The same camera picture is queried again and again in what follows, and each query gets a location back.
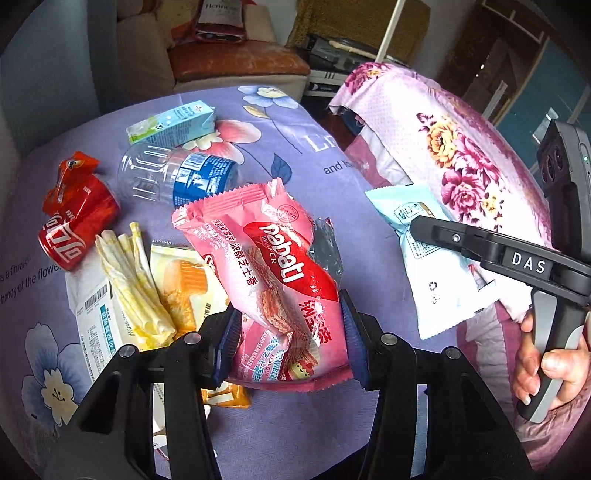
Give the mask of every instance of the sofa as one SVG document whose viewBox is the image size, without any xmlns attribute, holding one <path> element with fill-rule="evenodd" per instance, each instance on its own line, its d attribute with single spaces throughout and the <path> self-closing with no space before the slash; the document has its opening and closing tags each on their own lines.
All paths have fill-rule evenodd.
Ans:
<svg viewBox="0 0 591 480">
<path fill-rule="evenodd" d="M 190 4 L 195 0 L 184 1 Z M 163 36 L 159 8 L 162 4 L 155 0 L 118 1 L 119 62 L 131 103 L 248 84 L 273 86 L 300 101 L 310 67 L 295 52 L 275 42 L 266 7 L 244 6 L 247 40 L 241 44 L 179 45 Z"/>
</svg>

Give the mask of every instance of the camera lens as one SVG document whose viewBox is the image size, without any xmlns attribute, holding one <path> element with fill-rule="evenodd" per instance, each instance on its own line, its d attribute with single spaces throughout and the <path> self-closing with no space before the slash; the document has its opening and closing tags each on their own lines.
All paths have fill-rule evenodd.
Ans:
<svg viewBox="0 0 591 480">
<path fill-rule="evenodd" d="M 564 162 L 562 161 L 562 152 L 558 147 L 554 149 L 554 158 L 556 159 L 556 166 L 559 170 L 562 170 L 564 167 Z"/>
<path fill-rule="evenodd" d="M 547 164 L 547 168 L 548 168 L 548 176 L 550 177 L 550 180 L 554 180 L 554 176 L 556 174 L 556 171 L 554 169 L 554 163 L 552 162 L 552 158 L 550 158 L 549 155 L 548 155 L 548 158 L 546 158 L 546 164 Z"/>
</svg>

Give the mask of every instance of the purple tablecloth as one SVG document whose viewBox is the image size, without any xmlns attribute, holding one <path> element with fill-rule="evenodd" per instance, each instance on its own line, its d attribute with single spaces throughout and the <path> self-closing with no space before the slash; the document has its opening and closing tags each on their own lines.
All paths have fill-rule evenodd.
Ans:
<svg viewBox="0 0 591 480">
<path fill-rule="evenodd" d="M 100 159 L 99 170 L 114 185 L 129 145 L 125 128 L 198 99 L 216 108 L 218 120 L 238 121 L 218 122 L 219 135 L 212 137 L 210 151 L 225 149 L 238 160 L 243 157 L 245 181 L 268 181 L 271 174 L 283 177 L 287 190 L 312 215 L 332 218 L 345 268 L 342 287 L 360 311 L 376 316 L 384 330 L 414 346 L 440 351 L 455 344 L 454 331 L 419 340 L 398 238 L 363 194 L 369 184 L 303 108 L 280 101 L 265 107 L 267 98 L 236 88 L 134 105 L 33 151 L 22 164 L 7 208 L 0 259 L 0 359 L 1 390 L 12 423 L 3 428 L 37 469 L 45 465 L 61 428 L 59 414 L 44 403 L 43 389 L 53 388 L 59 371 L 79 403 L 88 382 L 76 353 L 79 338 L 64 273 L 51 268 L 37 243 L 46 221 L 41 211 L 44 195 L 55 183 L 59 162 L 74 150 Z M 185 242 L 171 225 L 171 213 L 171 206 L 138 201 L 122 212 L 113 228 L 122 232 L 130 221 L 139 221 L 147 251 L 153 239 Z M 222 475 L 233 480 L 314 477 L 367 442 L 376 400 L 376 393 L 349 381 L 310 394 L 254 391 L 247 410 L 214 408 L 208 425 Z"/>
</svg>

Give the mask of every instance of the hand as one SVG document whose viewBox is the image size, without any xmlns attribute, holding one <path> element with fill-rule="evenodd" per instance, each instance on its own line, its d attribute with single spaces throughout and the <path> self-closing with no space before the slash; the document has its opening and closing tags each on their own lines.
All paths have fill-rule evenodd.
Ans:
<svg viewBox="0 0 591 480">
<path fill-rule="evenodd" d="M 515 374 L 513 377 L 513 392 L 523 403 L 530 404 L 530 395 L 537 395 L 540 390 L 538 370 L 540 363 L 546 376 L 564 380 L 558 395 L 550 404 L 550 410 L 574 400 L 579 395 L 589 373 L 590 353 L 583 335 L 576 350 L 551 350 L 541 357 L 534 346 L 531 331 L 534 328 L 534 318 L 531 312 L 521 323 L 521 346 L 517 352 Z"/>
</svg>

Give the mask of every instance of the plastic bag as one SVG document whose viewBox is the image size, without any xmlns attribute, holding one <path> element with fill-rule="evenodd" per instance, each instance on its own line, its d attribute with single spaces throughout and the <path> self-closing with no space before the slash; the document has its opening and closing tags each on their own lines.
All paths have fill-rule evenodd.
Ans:
<svg viewBox="0 0 591 480">
<path fill-rule="evenodd" d="M 185 205 L 173 224 L 243 313 L 232 381 L 309 391 L 351 378 L 337 285 L 310 259 L 313 223 L 280 179 Z"/>
<path fill-rule="evenodd" d="M 62 160 L 57 169 L 57 183 L 47 192 L 43 202 L 43 211 L 53 215 L 68 202 L 82 186 L 83 182 L 92 175 L 100 164 L 95 158 L 82 152 L 74 154 Z"/>
</svg>

